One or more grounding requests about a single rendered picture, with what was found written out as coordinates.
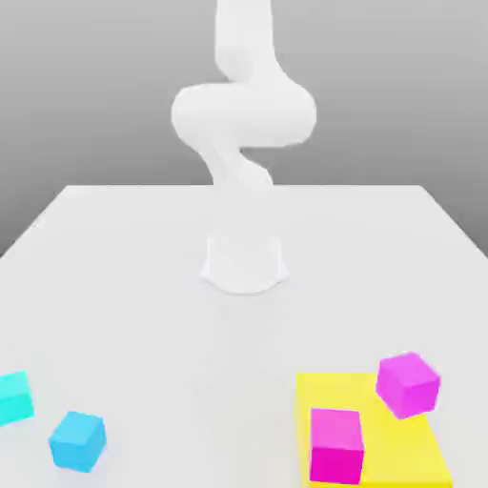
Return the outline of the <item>small violet cube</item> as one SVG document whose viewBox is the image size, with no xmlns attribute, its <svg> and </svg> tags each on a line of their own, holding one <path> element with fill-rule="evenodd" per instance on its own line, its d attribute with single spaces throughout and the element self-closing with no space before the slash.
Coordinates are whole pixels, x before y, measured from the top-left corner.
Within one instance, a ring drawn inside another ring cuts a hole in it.
<svg viewBox="0 0 488 488">
<path fill-rule="evenodd" d="M 397 419 L 433 411 L 439 387 L 440 375 L 417 353 L 379 361 L 376 393 Z"/>
</svg>

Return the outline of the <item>small magenta cube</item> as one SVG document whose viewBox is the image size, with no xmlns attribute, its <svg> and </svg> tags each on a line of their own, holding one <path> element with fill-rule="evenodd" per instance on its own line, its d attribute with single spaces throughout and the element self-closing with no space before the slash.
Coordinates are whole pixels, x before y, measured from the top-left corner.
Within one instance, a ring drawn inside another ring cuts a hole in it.
<svg viewBox="0 0 488 488">
<path fill-rule="evenodd" d="M 364 455 L 358 411 L 311 410 L 310 481 L 358 485 Z"/>
</svg>

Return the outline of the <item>small blue cube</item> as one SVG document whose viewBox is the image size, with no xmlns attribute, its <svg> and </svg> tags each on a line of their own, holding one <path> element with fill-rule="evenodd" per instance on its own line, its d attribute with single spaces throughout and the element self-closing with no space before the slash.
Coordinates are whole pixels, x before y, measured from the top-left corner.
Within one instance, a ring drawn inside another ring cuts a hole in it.
<svg viewBox="0 0 488 488">
<path fill-rule="evenodd" d="M 57 467 L 89 473 L 107 444 L 102 417 L 75 411 L 66 413 L 49 438 Z"/>
</svg>

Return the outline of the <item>small cyan cube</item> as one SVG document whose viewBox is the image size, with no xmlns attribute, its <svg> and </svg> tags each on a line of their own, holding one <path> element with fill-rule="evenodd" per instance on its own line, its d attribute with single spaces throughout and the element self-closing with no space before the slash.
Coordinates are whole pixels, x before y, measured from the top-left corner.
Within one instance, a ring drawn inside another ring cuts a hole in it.
<svg viewBox="0 0 488 488">
<path fill-rule="evenodd" d="M 25 371 L 0 376 L 0 426 L 32 417 L 31 387 Z"/>
</svg>

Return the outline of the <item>large yellow box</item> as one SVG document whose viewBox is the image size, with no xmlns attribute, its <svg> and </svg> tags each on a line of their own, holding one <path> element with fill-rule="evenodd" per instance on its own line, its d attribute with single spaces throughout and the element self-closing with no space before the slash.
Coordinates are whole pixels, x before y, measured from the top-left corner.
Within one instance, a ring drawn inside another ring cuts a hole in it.
<svg viewBox="0 0 488 488">
<path fill-rule="evenodd" d="M 365 446 L 360 484 L 309 480 L 313 408 L 359 412 Z M 453 488 L 427 416 L 396 419 L 376 394 L 373 373 L 298 373 L 295 431 L 300 488 Z"/>
</svg>

